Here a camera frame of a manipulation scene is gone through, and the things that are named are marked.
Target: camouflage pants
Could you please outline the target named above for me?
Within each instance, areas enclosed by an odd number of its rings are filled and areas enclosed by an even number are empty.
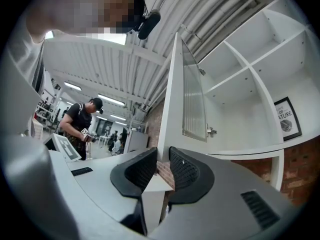
[[[77,151],[78,154],[81,156],[81,160],[86,160],[86,143],[83,142],[81,139],[70,135],[67,132],[64,132],[63,136],[65,136],[69,140],[71,145],[74,147],[75,151]]]

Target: framed poster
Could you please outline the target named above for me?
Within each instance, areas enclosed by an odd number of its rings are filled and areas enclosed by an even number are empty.
[[[283,140],[287,141],[302,135],[300,124],[288,97],[274,103],[279,117]]]

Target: black t-shirt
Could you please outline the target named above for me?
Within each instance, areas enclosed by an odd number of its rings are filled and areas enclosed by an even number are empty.
[[[73,119],[71,125],[78,131],[82,131],[84,128],[89,129],[92,119],[92,115],[86,111],[85,104],[82,104],[81,111],[80,108],[80,104],[74,104],[66,112]]]

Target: black picture frame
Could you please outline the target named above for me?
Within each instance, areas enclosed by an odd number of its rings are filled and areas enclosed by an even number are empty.
[[[284,137],[283,137],[283,140],[284,140],[284,141],[288,141],[288,140],[291,140],[291,139],[293,139],[293,138],[296,138],[296,137],[301,136],[301,135],[302,135],[302,131],[301,131],[301,127],[300,127],[300,123],[299,123],[297,114],[296,114],[296,112],[295,112],[294,107],[292,106],[292,103],[291,103],[289,97],[285,97],[285,98],[283,98],[283,99],[281,99],[281,100],[278,100],[277,102],[274,103],[274,105],[276,106],[276,105],[279,105],[279,104],[284,103],[284,102],[287,102],[287,103],[289,104],[290,109],[291,109],[292,114],[293,114],[293,117],[294,117],[294,120],[295,120],[295,123],[296,123],[296,126],[297,126],[297,129],[298,129],[298,132],[296,132],[296,133],[294,133],[294,134],[292,134],[292,135],[284,136]]]

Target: fluorescent light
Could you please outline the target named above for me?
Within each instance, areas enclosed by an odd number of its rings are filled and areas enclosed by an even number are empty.
[[[44,39],[50,39],[50,38],[54,38],[54,34],[52,33],[52,31],[49,31],[48,33],[46,33]]]
[[[68,83],[68,82],[64,82],[64,84],[70,88],[76,89],[78,91],[82,91],[82,89],[79,86],[76,86],[74,84]]]
[[[122,123],[122,122],[116,122],[116,123],[119,124],[119,125],[126,126],[126,124],[125,124],[125,123]]]
[[[127,121],[126,119],[124,119],[122,117],[119,117],[119,116],[115,116],[113,114],[111,114],[110,116],[113,117],[113,118],[118,118],[118,119],[123,120],[123,121]]]
[[[86,34],[87,37],[110,41],[113,43],[117,43],[120,45],[125,45],[127,40],[127,34],[115,34],[115,33],[93,33],[93,34]]]
[[[103,118],[101,116],[97,116],[97,118],[107,121],[107,119],[105,119],[105,118]]]
[[[106,100],[106,101],[116,103],[116,104],[118,104],[118,105],[120,105],[120,106],[124,106],[124,105],[125,105],[125,104],[124,104],[123,102],[121,102],[121,101],[118,101],[118,100],[115,100],[115,99],[113,99],[113,98],[109,98],[109,97],[103,96],[103,95],[101,95],[101,94],[98,94],[98,97],[101,98],[101,99],[104,99],[104,100]]]

